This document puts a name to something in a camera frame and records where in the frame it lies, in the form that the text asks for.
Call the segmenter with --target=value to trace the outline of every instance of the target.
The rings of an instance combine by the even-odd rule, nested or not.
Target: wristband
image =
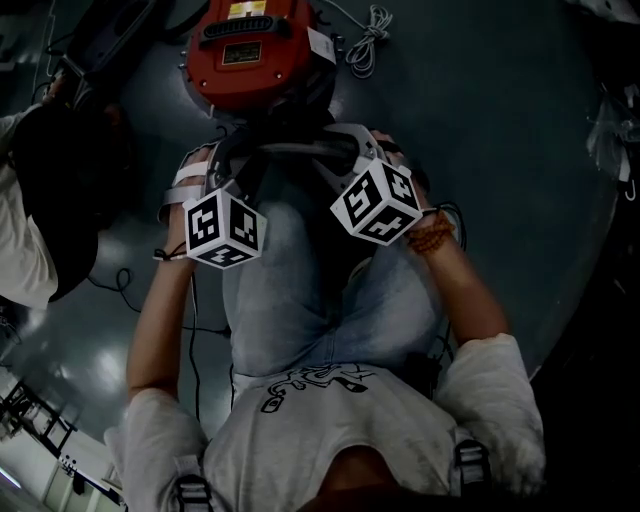
[[[409,247],[416,254],[431,254],[440,249],[447,237],[454,231],[455,226],[449,222],[447,215],[440,210],[436,214],[436,221],[433,225],[408,233]]]

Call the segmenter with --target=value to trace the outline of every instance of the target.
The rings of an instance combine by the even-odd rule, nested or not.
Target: bracelet
[[[156,249],[153,251],[153,259],[156,261],[178,261],[187,258],[187,251],[180,251],[185,245],[186,242],[182,242],[178,247],[176,247],[171,253],[167,254],[162,249]]]
[[[409,247],[416,254],[431,254],[444,244],[447,236],[455,231],[455,226],[442,210],[436,214],[433,225],[409,232]]]

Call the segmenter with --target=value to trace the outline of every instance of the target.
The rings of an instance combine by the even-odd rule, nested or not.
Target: light
[[[18,489],[22,489],[22,486],[18,483],[18,481],[13,478],[9,473],[7,473],[4,469],[0,468],[0,475],[5,477],[9,482],[15,485]]]

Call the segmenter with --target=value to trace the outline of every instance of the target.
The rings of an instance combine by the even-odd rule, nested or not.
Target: red device
[[[187,80],[216,110],[265,109],[314,72],[306,0],[211,0],[191,38]]]

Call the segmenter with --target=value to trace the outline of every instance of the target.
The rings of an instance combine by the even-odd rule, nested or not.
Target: white cube
[[[228,192],[182,206],[189,258],[224,270],[262,256],[267,219]]]
[[[353,180],[331,211],[349,234],[385,246],[422,218],[411,171],[379,158]]]

